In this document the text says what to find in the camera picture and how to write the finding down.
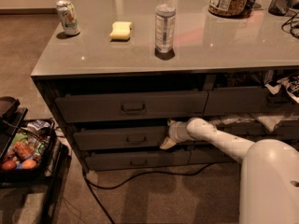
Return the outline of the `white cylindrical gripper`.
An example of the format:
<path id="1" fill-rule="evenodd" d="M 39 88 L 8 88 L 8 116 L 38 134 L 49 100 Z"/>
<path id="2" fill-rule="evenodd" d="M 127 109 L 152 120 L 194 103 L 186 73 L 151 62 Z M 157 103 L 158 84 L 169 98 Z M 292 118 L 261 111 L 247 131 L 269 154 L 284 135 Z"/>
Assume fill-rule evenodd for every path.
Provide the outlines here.
<path id="1" fill-rule="evenodd" d="M 189 122 L 175 121 L 174 119 L 168 119 L 168 136 L 160 145 L 160 149 L 167 150 L 174 147 L 177 143 L 182 143 L 186 141 L 193 141 L 193 138 L 189 135 L 187 131 Z"/>

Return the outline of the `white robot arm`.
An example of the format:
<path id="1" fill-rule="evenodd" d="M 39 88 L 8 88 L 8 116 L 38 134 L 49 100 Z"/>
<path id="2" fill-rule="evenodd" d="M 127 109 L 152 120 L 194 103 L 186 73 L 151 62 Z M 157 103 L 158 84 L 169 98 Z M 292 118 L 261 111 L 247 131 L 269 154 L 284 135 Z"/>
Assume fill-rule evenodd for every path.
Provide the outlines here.
<path id="1" fill-rule="evenodd" d="M 199 118 L 170 121 L 160 148 L 198 140 L 241 164 L 239 224 L 299 224 L 299 151 L 276 139 L 252 142 Z"/>

